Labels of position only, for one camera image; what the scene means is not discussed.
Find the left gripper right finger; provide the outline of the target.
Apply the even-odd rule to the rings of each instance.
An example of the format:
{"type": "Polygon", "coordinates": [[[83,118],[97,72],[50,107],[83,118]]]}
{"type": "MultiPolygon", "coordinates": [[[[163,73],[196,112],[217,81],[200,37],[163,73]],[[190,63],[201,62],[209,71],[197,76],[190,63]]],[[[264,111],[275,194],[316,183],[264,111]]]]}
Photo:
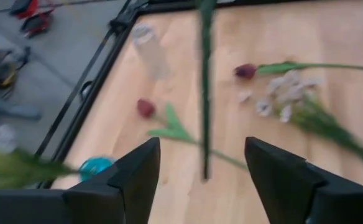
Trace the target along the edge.
{"type": "Polygon", "coordinates": [[[255,137],[245,159],[270,223],[363,224],[363,185],[255,137]]]}

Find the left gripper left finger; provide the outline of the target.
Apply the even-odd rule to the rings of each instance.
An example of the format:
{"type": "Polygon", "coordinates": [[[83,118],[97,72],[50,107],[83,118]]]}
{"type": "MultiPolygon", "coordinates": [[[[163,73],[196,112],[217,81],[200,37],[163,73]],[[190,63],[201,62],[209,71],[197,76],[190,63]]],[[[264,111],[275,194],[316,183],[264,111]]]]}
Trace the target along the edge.
{"type": "Polygon", "coordinates": [[[147,224],[160,172],[160,139],[150,138],[63,194],[72,223],[147,224]]]}

